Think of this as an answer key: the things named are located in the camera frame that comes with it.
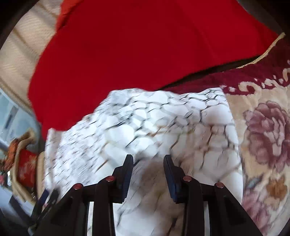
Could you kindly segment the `white black patterned coat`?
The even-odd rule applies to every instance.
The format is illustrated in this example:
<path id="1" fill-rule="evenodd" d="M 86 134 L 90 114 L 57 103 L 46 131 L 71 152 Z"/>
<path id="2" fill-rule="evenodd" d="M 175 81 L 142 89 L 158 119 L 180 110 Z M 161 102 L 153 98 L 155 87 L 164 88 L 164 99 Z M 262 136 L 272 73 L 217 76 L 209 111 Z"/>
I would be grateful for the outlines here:
<path id="1" fill-rule="evenodd" d="M 128 196 L 114 209 L 117 235 L 180 235 L 183 206 L 170 197 L 164 156 L 200 183 L 220 181 L 238 201 L 243 178 L 238 137 L 220 88 L 176 94 L 114 90 L 66 132 L 50 129 L 45 145 L 46 189 L 64 195 L 75 183 L 95 184 L 134 158 Z"/>

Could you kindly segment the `beige garment on box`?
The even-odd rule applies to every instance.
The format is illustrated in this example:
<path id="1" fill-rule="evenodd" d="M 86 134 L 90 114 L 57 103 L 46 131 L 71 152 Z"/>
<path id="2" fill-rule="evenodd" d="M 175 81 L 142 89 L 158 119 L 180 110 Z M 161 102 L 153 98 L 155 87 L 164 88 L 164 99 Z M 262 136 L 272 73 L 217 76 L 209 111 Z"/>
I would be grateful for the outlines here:
<path id="1" fill-rule="evenodd" d="M 36 134 L 28 129 L 8 147 L 6 168 L 10 171 L 13 194 L 24 202 L 35 205 L 37 200 L 38 153 L 28 150 L 36 143 Z"/>

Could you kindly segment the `red gift box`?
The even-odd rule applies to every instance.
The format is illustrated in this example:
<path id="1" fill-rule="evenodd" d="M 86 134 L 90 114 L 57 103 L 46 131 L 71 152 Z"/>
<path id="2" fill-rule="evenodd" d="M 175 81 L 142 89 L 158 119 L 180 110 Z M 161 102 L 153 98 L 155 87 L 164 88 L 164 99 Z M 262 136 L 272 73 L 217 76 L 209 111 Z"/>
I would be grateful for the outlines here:
<path id="1" fill-rule="evenodd" d="M 19 154 L 17 180 L 26 188 L 34 188 L 36 177 L 37 155 L 27 149 Z"/>

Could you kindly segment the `orange black folded cloth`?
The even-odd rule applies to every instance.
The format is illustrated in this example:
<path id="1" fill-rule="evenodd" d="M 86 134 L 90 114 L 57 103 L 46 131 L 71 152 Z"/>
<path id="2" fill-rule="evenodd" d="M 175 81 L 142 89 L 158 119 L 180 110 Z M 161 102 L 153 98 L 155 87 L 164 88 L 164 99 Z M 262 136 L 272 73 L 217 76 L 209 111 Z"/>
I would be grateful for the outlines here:
<path id="1" fill-rule="evenodd" d="M 14 139 L 8 147 L 6 158 L 3 161 L 4 163 L 3 170 L 5 172 L 9 171 L 14 164 L 15 155 L 19 142 L 20 142 L 19 139 Z"/>

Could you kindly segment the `floral plush blanket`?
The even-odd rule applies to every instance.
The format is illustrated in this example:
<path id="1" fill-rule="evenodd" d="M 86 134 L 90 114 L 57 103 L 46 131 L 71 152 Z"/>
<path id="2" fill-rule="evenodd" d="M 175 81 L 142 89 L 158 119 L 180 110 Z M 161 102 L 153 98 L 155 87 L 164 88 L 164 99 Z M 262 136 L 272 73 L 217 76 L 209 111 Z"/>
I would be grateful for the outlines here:
<path id="1" fill-rule="evenodd" d="M 289 37 L 253 62 L 169 87 L 220 87 L 235 120 L 244 178 L 242 206 L 263 235 L 289 234 Z"/>

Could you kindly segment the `dotted beige curtain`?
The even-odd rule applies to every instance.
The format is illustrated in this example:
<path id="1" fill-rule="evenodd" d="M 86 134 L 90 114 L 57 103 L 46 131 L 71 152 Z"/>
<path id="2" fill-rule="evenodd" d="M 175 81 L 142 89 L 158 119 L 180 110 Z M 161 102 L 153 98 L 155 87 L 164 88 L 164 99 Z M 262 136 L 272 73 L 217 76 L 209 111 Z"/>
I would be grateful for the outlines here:
<path id="1" fill-rule="evenodd" d="M 12 29 L 1 48 L 1 89 L 28 113 L 28 87 L 38 60 L 55 34 L 62 1 L 38 1 Z"/>

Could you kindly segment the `red sofa cover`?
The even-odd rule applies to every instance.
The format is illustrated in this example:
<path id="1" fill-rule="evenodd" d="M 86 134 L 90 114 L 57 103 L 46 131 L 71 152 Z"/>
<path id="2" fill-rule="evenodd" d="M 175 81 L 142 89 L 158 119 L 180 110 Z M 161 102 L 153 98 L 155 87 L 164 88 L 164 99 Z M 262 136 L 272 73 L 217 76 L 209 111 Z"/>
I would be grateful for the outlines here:
<path id="1" fill-rule="evenodd" d="M 259 56 L 277 36 L 237 1 L 63 1 L 28 98 L 45 138 L 112 90 L 157 90 Z"/>

